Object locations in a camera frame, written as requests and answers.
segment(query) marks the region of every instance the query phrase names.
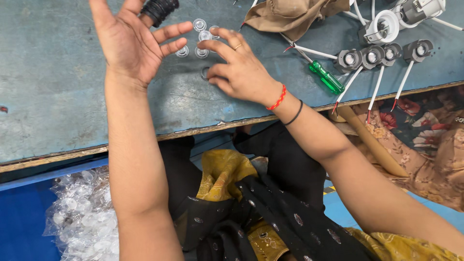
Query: blue workbench surface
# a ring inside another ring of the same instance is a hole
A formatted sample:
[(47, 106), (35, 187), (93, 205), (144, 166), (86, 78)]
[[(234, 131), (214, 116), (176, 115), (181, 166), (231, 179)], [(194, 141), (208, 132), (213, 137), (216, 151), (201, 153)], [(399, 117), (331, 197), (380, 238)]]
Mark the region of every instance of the blue workbench surface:
[[(208, 27), (238, 30), (252, 2), (241, 0), (232, 5), (233, 0), (181, 0), (180, 8), (164, 25), (202, 18)], [(109, 3), (117, 11), (122, 0)], [(369, 5), (360, 6), (366, 18), (370, 18)], [(377, 0), (378, 10), (383, 7), (384, 1)], [(464, 1), (450, 1), (446, 9), (441, 19), (464, 26)], [(0, 105), (9, 109), (8, 114), (0, 112), (0, 163), (106, 144), (105, 61), (88, 2), (3, 0), (0, 25)], [(360, 49), (359, 26), (358, 21), (339, 14), (315, 22), (298, 43), (331, 54)], [(248, 26), (241, 33), (269, 73), (306, 104), (335, 102), (336, 96), (309, 74), (306, 61), (297, 52), (282, 53), (288, 44), (278, 34), (257, 32)], [(187, 38), (190, 55), (165, 59), (149, 86), (157, 134), (269, 115), (262, 106), (229, 98), (202, 80), (201, 69), (222, 60), (214, 53), (206, 59), (196, 58), (198, 33), (189, 33)], [(396, 42), (403, 46), (417, 39), (430, 39), (434, 55), (413, 66), (404, 90), (464, 79), (464, 32), (428, 20), (401, 31)], [(342, 83), (348, 81), (330, 60), (317, 59)], [(406, 66), (399, 60), (385, 69), (379, 95), (397, 91)], [(378, 69), (362, 72), (343, 100), (370, 97), (377, 76)]]

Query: wooden table edge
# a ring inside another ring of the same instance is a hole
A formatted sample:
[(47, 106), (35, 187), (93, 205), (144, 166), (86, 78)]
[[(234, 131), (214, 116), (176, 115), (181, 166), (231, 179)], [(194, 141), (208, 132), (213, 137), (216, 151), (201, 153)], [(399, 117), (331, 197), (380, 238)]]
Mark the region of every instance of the wooden table edge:
[[(443, 84), (443, 85), (429, 86), (429, 87), (426, 87), (426, 88), (403, 91), (401, 95), (404, 96), (404, 95), (408, 95), (408, 94), (421, 93), (421, 92), (426, 92), (426, 91), (449, 88), (449, 87), (453, 87), (453, 86), (457, 86), (457, 85), (461, 85), (461, 84), (464, 84), (464, 80), (463, 81), (458, 81), (458, 82), (447, 83), (447, 84)], [(396, 93), (390, 93), (390, 94), (377, 96), (375, 98), (375, 100), (384, 100), (384, 99), (394, 98), (395, 96), (396, 96)], [(369, 101), (370, 101), (370, 98), (360, 99), (360, 100), (352, 100), (352, 101), (339, 103), (338, 106), (341, 107), (341, 106), (362, 104), (362, 103), (366, 103), (366, 102), (369, 102)], [(329, 104), (329, 105), (314, 107), (313, 109), (316, 110), (316, 111), (326, 111), (326, 110), (332, 109), (333, 106), (334, 106), (334, 104)], [(180, 138), (180, 137), (185, 137), (185, 136), (190, 136), (190, 135), (195, 135), (195, 134), (200, 134), (200, 133), (207, 133), (207, 132), (211, 132), (211, 131), (225, 130), (225, 129), (229, 129), (229, 128), (233, 128), (233, 127), (238, 127), (238, 126), (243, 126), (243, 125), (248, 125), (248, 124), (255, 124), (255, 123), (260, 123), (260, 122), (266, 122), (266, 121), (271, 121), (271, 120), (276, 120), (276, 119), (277, 119), (277, 116), (268, 115), (268, 116), (263, 116), (263, 117), (236, 120), (236, 121), (231, 121), (231, 122), (221, 122), (221, 123), (219, 123), (217, 125), (213, 125), (213, 126), (207, 126), (207, 127), (201, 127), (201, 128), (193, 128), (193, 129), (176, 131), (176, 132), (167, 133), (167, 134), (160, 134), (160, 135), (157, 135), (156, 137), (157, 137), (158, 141), (163, 141), (163, 140)], [(67, 159), (72, 159), (72, 158), (77, 158), (77, 157), (83, 157), (83, 156), (87, 156), (87, 155), (93, 155), (93, 154), (97, 154), (97, 153), (101, 153), (101, 152), (107, 152), (107, 151), (108, 151), (108, 145), (103, 144), (103, 145), (90, 147), (90, 148), (85, 148), (85, 149), (80, 149), (80, 150), (63, 151), (63, 152), (58, 152), (58, 153), (51, 153), (51, 154), (44, 155), (44, 156), (31, 157), (31, 158), (25, 158), (25, 159), (20, 159), (20, 160), (15, 160), (15, 161), (9, 161), (9, 162), (5, 162), (5, 163), (0, 163), (0, 173), (7, 172), (7, 171), (12, 171), (12, 170), (20, 170), (20, 169), (24, 169), (24, 168), (39, 166), (39, 165), (43, 165), (43, 164), (47, 164), (47, 163), (52, 163), (52, 162), (57, 162), (57, 161), (62, 161), (62, 160), (67, 160)]]

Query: green screwdriver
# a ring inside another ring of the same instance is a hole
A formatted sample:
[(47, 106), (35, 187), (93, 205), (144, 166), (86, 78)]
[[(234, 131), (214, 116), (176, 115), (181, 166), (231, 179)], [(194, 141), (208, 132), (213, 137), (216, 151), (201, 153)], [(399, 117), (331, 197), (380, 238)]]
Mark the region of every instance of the green screwdriver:
[[(280, 33), (292, 46), (295, 46), (295, 43), (287, 38), (285, 35)], [(331, 92), (335, 94), (341, 94), (345, 91), (345, 86), (341, 84), (335, 76), (328, 72), (321, 63), (316, 60), (311, 60), (303, 51), (296, 49), (303, 57), (309, 62), (309, 69), (315, 72), (321, 78), (321, 81), (330, 89)]]

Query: hand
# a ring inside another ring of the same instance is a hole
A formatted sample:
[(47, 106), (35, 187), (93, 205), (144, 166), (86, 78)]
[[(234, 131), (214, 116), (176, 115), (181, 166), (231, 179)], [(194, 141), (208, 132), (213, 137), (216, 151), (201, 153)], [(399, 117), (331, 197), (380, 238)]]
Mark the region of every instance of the hand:
[(164, 57), (180, 50), (187, 39), (160, 45), (192, 30), (191, 22), (163, 27), (155, 32), (146, 15), (137, 17), (145, 0), (125, 0), (113, 16), (106, 0), (89, 0), (98, 38), (107, 61), (107, 73), (134, 80), (146, 89)]
[(266, 107), (274, 105), (282, 93), (282, 84), (268, 74), (243, 36), (225, 28), (215, 28), (211, 33), (225, 39), (230, 46), (215, 40), (198, 43), (198, 48), (215, 51), (227, 62), (215, 64), (208, 70), (209, 82), (231, 97)]

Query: metal ring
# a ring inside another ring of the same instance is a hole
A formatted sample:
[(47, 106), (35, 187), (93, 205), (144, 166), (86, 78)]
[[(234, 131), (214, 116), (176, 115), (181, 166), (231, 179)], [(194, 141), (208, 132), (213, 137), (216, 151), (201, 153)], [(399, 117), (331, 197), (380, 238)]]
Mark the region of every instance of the metal ring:
[(233, 50), (236, 51), (240, 46), (242, 46), (242, 44), (237, 45)]
[(203, 69), (201, 69), (201, 78), (205, 81), (208, 81), (208, 78), (206, 78), (206, 74), (204, 74), (203, 72), (206, 71), (206, 73), (208, 73), (208, 70), (209, 70), (209, 67), (203, 67)]

